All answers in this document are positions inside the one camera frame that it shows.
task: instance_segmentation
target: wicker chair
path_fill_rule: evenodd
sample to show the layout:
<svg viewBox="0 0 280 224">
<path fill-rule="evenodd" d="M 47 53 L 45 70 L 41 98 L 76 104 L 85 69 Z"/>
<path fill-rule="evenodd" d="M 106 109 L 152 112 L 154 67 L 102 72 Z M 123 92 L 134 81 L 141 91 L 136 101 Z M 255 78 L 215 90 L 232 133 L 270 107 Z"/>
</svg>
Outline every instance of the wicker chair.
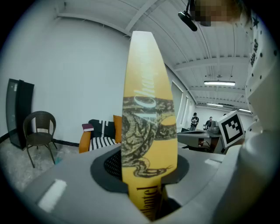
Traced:
<svg viewBox="0 0 280 224">
<path fill-rule="evenodd" d="M 28 135 L 28 133 L 27 133 L 28 125 L 30 124 L 30 122 L 33 118 L 35 118 L 36 132 Z M 52 134 L 49 133 L 50 121 L 52 121 L 52 124 L 53 124 Z M 38 128 L 47 129 L 48 133 L 38 132 Z M 35 168 L 35 166 L 33 164 L 31 156 L 29 154 L 28 145 L 31 145 L 30 147 L 37 146 L 37 149 L 38 149 L 38 146 L 41 146 L 41 145 L 46 146 L 48 148 L 49 152 L 51 153 L 52 161 L 55 164 L 55 161 L 53 159 L 52 151 L 49 147 L 49 143 L 53 140 L 53 134 L 54 134 L 55 130 L 56 130 L 56 120 L 55 120 L 54 116 L 52 114 L 48 113 L 48 112 L 36 111 L 36 112 L 33 112 L 33 113 L 29 114 L 25 118 L 25 120 L 23 122 L 23 131 L 24 131 L 24 136 L 26 138 L 27 153 L 28 153 L 28 156 L 30 158 L 30 161 L 32 163 L 33 168 Z"/>
</svg>

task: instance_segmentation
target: white wall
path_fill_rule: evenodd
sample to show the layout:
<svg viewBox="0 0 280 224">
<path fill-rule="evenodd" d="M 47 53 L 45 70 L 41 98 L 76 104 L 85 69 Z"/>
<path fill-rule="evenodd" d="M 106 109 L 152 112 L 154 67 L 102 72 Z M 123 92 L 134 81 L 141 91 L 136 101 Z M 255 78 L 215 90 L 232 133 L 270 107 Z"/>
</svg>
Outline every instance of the white wall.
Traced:
<svg viewBox="0 0 280 224">
<path fill-rule="evenodd" d="M 199 117 L 199 123 L 197 129 L 200 130 L 203 130 L 203 124 L 205 124 L 210 117 L 213 117 L 213 120 L 218 120 L 224 114 L 229 113 L 229 111 L 221 111 L 221 110 L 214 110 L 214 109 L 200 108 L 200 107 L 196 107 L 195 112 Z M 239 116 L 243 124 L 244 130 L 247 130 L 247 128 L 253 123 L 253 117 L 249 115 L 243 115 L 241 113 L 239 113 Z"/>
<path fill-rule="evenodd" d="M 195 102 L 194 102 L 192 96 L 187 91 L 186 87 L 178 79 L 178 77 L 167 66 L 165 66 L 165 67 L 166 67 L 166 71 L 167 71 L 167 74 L 169 77 L 170 86 L 172 85 L 172 82 L 173 82 L 183 92 L 181 106 L 180 106 L 179 113 L 177 116 L 177 132 L 180 132 L 182 130 L 182 128 L 188 128 L 190 126 L 190 123 L 191 123 L 190 120 L 191 120 L 191 116 L 193 115 L 193 111 L 195 108 Z M 184 112 L 183 105 L 185 105 L 186 97 L 188 98 L 188 101 L 187 101 L 185 113 L 183 114 L 183 112 Z"/>
<path fill-rule="evenodd" d="M 9 78 L 35 85 L 31 110 L 54 115 L 56 139 L 79 143 L 82 123 L 121 116 L 130 44 L 123 36 L 94 22 L 56 18 L 51 0 L 37 3 L 13 30 L 1 55 L 0 136 L 7 133 Z M 193 100 L 172 71 L 167 72 L 170 85 L 175 82 L 189 97 L 183 124 L 177 125 L 187 126 Z"/>
</svg>

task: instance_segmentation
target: black panel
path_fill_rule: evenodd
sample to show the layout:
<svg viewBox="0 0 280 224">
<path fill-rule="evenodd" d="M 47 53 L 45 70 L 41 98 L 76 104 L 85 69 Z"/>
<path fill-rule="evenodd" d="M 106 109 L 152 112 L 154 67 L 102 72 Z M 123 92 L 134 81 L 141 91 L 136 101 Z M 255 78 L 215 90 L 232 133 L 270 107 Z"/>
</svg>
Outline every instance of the black panel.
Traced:
<svg viewBox="0 0 280 224">
<path fill-rule="evenodd" d="M 31 113 L 33 89 L 33 84 L 9 79 L 6 96 L 7 128 L 11 143 L 21 149 L 26 145 L 23 121 Z"/>
</svg>

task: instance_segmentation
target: yellow surfboard-shaped object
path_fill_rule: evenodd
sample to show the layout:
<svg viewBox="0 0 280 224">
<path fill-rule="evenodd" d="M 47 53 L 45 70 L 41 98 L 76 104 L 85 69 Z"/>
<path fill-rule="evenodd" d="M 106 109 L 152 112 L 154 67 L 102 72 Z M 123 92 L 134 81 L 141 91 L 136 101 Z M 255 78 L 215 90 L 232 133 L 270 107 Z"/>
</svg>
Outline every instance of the yellow surfboard-shaped object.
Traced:
<svg viewBox="0 0 280 224">
<path fill-rule="evenodd" d="M 155 220 L 161 178 L 177 167 L 176 117 L 170 83 L 151 32 L 134 31 L 122 106 L 122 181 L 132 202 Z"/>
</svg>

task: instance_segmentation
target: orange cushion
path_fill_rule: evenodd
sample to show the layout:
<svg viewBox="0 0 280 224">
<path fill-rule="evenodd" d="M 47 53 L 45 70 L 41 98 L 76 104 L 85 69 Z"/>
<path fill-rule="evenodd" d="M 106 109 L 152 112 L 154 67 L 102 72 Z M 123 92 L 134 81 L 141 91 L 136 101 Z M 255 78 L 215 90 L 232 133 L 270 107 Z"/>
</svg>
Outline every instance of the orange cushion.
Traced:
<svg viewBox="0 0 280 224">
<path fill-rule="evenodd" d="M 114 116 L 114 124 L 115 124 L 115 142 L 121 143 L 122 142 L 122 117 Z"/>
<path fill-rule="evenodd" d="M 80 139 L 79 153 L 87 152 L 91 141 L 91 132 L 85 131 Z"/>
</svg>

